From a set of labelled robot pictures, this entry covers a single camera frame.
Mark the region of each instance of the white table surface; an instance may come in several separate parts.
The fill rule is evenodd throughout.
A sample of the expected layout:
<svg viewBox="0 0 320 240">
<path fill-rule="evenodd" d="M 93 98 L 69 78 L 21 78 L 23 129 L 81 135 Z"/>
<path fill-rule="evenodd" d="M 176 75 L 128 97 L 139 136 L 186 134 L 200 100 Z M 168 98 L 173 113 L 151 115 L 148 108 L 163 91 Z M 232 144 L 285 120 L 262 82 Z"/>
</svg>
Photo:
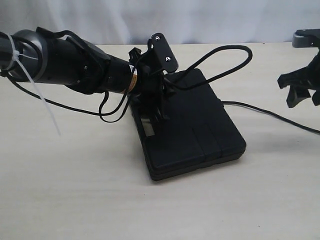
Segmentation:
<svg viewBox="0 0 320 240">
<path fill-rule="evenodd" d="M 173 45 L 183 70 L 217 44 Z M 277 79 L 306 66 L 317 49 L 247 44 L 252 62 L 211 84 L 243 101 L 320 129 L 320 108 L 286 105 Z M 133 46 L 101 46 L 128 59 Z M 200 68 L 210 77 L 246 57 L 228 50 Z M 33 91 L 31 84 L 24 84 Z M 103 96 L 38 85 L 45 97 L 97 111 Z M 105 110 L 116 106 L 112 94 Z M 51 106 L 0 79 L 0 240 L 320 239 L 320 136 L 258 112 L 227 106 L 247 142 L 243 157 L 152 182 L 134 121 L 118 123 Z"/>
</svg>

